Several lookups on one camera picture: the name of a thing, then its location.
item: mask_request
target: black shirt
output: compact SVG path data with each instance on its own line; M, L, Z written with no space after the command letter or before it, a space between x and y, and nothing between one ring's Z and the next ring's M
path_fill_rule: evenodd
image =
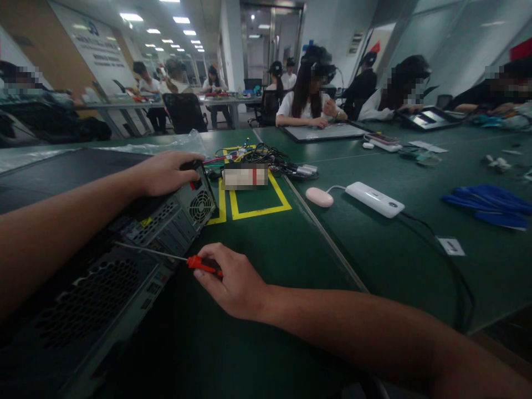
M344 91L342 98L348 100L367 100L375 92L377 74L368 68L353 79L351 85Z
M505 103L523 103L525 100L507 96L503 92L493 92L486 81L473 86L469 90L457 95L447 106L446 110L452 111L460 104L477 104L483 109L493 110Z

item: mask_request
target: table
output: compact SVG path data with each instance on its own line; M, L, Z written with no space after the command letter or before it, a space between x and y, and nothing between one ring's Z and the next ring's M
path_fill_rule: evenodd
M454 257L454 263L477 301L469 333L529 306L531 231L487 224L440 198L457 186L488 183L532 202L530 186L515 177L518 170L498 175L480 162L491 154L504 157L510 164L532 165L532 136L468 125L435 132L376 122L367 126L402 142L427 141L449 152L440 154L443 162L439 165L423 167L378 148L365 150L362 140L297 144L274 127L255 131L261 141L285 152L293 162L319 168L318 180L294 182L302 197L309 187L327 190L333 185L361 181L404 203L407 212L426 221L437 234L457 237L467 256ZM521 144L517 150L525 155L514 157L501 152L515 143ZM464 292L458 289L457 297L457 285L445 260L434 250L430 233L402 217L387 219L341 190L331 194L335 203L328 209L305 200L369 291L420 308L453 325Z
M239 129L240 128L240 118L238 114L238 105L240 104L260 104L261 99L260 98L244 98L244 99L236 99L234 97L227 97L227 98L220 98L220 99L212 99L212 98L206 98L205 95L199 95L199 103L201 105L205 106L211 106L211 105L228 105L229 110L231 112L231 117L233 119L233 129ZM164 108L164 103L162 101L152 102L152 103L135 103L133 101L122 101L119 103L99 103L99 104L89 104L85 105L83 107L77 107L76 110L78 111L85 111L85 110L96 110L101 115L104 122L106 122L111 128L111 131L121 139L125 139L126 137L122 134L119 127L116 125L114 120L109 115L109 111L112 110L118 110L126 120L127 124L131 127L133 131L134 137L143 137L146 132L150 132L150 126L146 122L146 118L144 117L144 114L142 113L142 109L150 109L150 108ZM139 117L142 126L145 129L144 134L141 133L135 123L133 122L133 119L131 119L131 115L129 115L129 110L134 110L137 116Z
M248 137L250 144L257 143L252 130L205 132L201 136L209 153L242 145ZM174 138L167 135L5 149L0 150L0 158L76 147L169 144ZM223 242L245 253L268 283L358 290L343 263L301 209L295 193L284 180L277 182L291 210L232 220L229 193L222 192L228 221L207 226L190 254L197 253L204 244ZM221 205L217 184L213 191ZM272 190L239 192L237 199L240 212L280 202ZM183 269L169 281L96 397L323 398L354 376L355 371L346 363L294 336L228 316L189 270Z

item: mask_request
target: wall sign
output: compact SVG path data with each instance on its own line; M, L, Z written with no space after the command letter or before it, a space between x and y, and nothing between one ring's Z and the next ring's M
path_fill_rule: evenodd
M107 95L121 93L114 79L125 87L136 84L110 27L59 4L50 6Z

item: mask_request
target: small white card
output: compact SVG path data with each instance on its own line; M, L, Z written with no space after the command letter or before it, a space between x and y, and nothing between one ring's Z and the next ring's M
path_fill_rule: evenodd
M440 154L441 152L449 152L449 150L444 150L443 148L440 148L438 146L435 146L429 143L425 143L424 141L410 141L408 144L412 144L412 145L415 145L416 147L427 149L437 154Z
M451 256L466 256L462 246L454 237L436 237L447 254Z

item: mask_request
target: screwdriver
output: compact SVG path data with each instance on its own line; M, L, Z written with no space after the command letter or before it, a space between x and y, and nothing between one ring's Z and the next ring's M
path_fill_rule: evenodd
M125 247L125 248L143 250L143 251L146 251L146 252L155 253L157 255L162 255L162 256L165 256L165 257L173 258L173 259L184 260L185 262L187 262L187 265L188 265L189 269L201 269L201 270L204 270L207 273L215 274L215 275L217 275L220 278L223 277L222 268L220 267L220 265L215 260L204 259L204 258L199 257L198 255L191 256L188 259L187 258L181 258L181 257L175 256L175 255L170 255L170 254L167 254L167 253L164 253L164 252L159 252L159 251L156 251L154 249L148 249L148 248L144 248L144 247L137 247L136 245L124 244L124 243L121 243L121 242L118 242L118 241L115 241L115 244L116 245L120 245L121 247Z

